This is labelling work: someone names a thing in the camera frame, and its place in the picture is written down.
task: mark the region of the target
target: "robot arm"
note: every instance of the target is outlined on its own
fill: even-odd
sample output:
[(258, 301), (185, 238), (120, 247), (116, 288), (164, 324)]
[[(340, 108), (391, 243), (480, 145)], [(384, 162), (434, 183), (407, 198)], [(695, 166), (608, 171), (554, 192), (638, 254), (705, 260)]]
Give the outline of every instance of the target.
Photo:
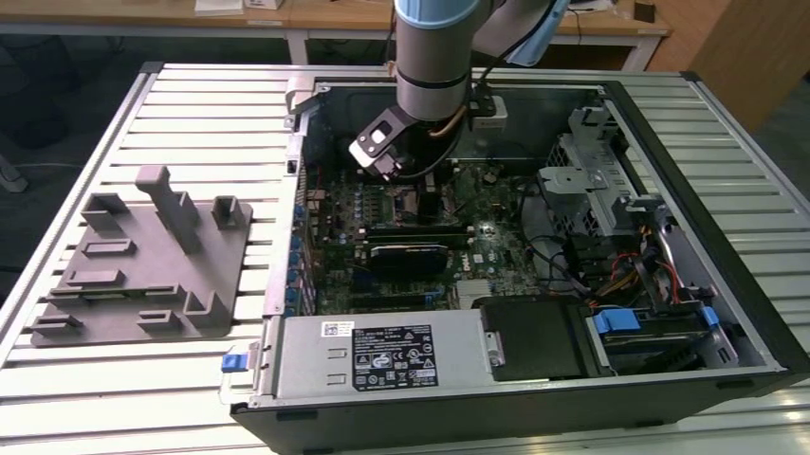
[(567, 6), (568, 0), (395, 0), (398, 103), (350, 147), (367, 171), (386, 180), (395, 177), (407, 153), (394, 141), (414, 130), (423, 135), (432, 130), (428, 137), (436, 137), (436, 131), (447, 133), (459, 123), (471, 87), (471, 50), (507, 53), (510, 62), (535, 64)]

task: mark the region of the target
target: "blue tab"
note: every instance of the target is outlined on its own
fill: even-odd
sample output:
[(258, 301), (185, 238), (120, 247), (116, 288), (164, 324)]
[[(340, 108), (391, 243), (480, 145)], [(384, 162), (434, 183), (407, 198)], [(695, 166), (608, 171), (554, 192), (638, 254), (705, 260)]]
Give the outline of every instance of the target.
[(248, 355), (247, 354), (226, 354), (223, 355), (223, 373), (239, 373), (248, 371)]
[(629, 308), (602, 310), (594, 316), (596, 322), (596, 332), (604, 334), (607, 332), (618, 332), (627, 330), (641, 330), (642, 325), (638, 323), (635, 312)]
[(594, 316), (594, 322), (596, 323), (596, 332), (599, 332), (599, 334), (606, 334), (607, 332), (610, 332), (607, 319), (604, 318), (602, 313)]
[(706, 319), (709, 327), (717, 327), (718, 325), (721, 325), (721, 318), (718, 318), (718, 314), (715, 313), (714, 308), (711, 308), (710, 306), (703, 306), (699, 310), (703, 313), (703, 318)]

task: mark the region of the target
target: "aluminum grating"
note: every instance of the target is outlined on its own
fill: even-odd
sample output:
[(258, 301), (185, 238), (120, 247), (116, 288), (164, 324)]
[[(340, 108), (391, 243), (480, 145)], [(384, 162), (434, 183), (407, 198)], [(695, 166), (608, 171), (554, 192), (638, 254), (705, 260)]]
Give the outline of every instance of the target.
[[(232, 194), (251, 202), (256, 221), (239, 282), (235, 318), (240, 324), (216, 340), (44, 350), (31, 346), (31, 335), (24, 330), (17, 335), (17, 328), (0, 369), (0, 444), (11, 445), (3, 447), (9, 453), (268, 453), (231, 420), (228, 407), (220, 403), (219, 365), (220, 355), (236, 343), (256, 338), (262, 327), (267, 258), (280, 235), (274, 206), (283, 198), (275, 188), (288, 141), (284, 89), (295, 75), (362, 78), (382, 77), (384, 71), (168, 64), (160, 75), (145, 81), (145, 89), (136, 90), (135, 108), (124, 111), (111, 126), (111, 144), (93, 155), (101, 164), (91, 187), (120, 191), (125, 200), (145, 202), (131, 185), (136, 166), (167, 164), (173, 187), (189, 191), (195, 200)], [(506, 69), (492, 73), (492, 82), (498, 77), (614, 79), (626, 85), (805, 350), (810, 350), (810, 220), (791, 198), (785, 177), (771, 173), (763, 161), (767, 158), (738, 142), (742, 133), (727, 120), (718, 121), (713, 112), (718, 109), (703, 100), (699, 89), (677, 74)], [(634, 162), (646, 174), (641, 162)], [(77, 216), (59, 221), (67, 228), (32, 280), (29, 295), (5, 305), (24, 305), (15, 319), (17, 327), (28, 325), (44, 310), (37, 298), (59, 281), (71, 246), (83, 234)], [(247, 391), (251, 381), (248, 374), (234, 376), (236, 391)], [(806, 453), (807, 385), (725, 403), (661, 428), (375, 453)]]

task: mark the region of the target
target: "floor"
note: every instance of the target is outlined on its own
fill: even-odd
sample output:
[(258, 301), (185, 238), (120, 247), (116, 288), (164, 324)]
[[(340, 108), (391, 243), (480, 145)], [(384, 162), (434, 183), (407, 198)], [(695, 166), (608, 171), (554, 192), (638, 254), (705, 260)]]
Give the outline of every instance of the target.
[[(63, 41), (84, 82), (80, 90), (56, 96), (69, 125), (68, 136), (52, 146), (31, 151), (16, 147), (0, 134), (0, 151), (7, 159), (15, 164), (35, 165), (20, 169), (29, 180), (29, 189), (21, 194), (0, 191), (0, 303), (12, 290), (16, 270), (21, 270), (37, 247), (143, 62), (288, 62), (282, 40), (127, 38), (121, 42), (100, 37), (65, 37)], [(379, 64), (382, 55), (383, 42), (315, 41), (310, 44), (314, 64)], [(0, 98), (9, 87), (24, 83), (19, 70), (3, 62), (0, 59), (0, 87), (5, 92), (0, 91)], [(810, 179), (802, 179), (801, 173), (810, 164), (809, 117), (810, 83), (803, 82), (755, 134), (807, 197)]]

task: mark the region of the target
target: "motherboard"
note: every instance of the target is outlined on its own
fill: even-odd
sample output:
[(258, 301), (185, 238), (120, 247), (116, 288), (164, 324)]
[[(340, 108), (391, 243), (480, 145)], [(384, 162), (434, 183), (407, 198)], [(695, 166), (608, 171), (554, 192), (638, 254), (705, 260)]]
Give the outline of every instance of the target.
[[(352, 173), (324, 188), (316, 183), (308, 209), (318, 314), (463, 309), (478, 297), (538, 294), (543, 280), (518, 218), (527, 185), (488, 163), (456, 163), (435, 188), (366, 182)], [(415, 247), (420, 259), (403, 264), (398, 251)]]

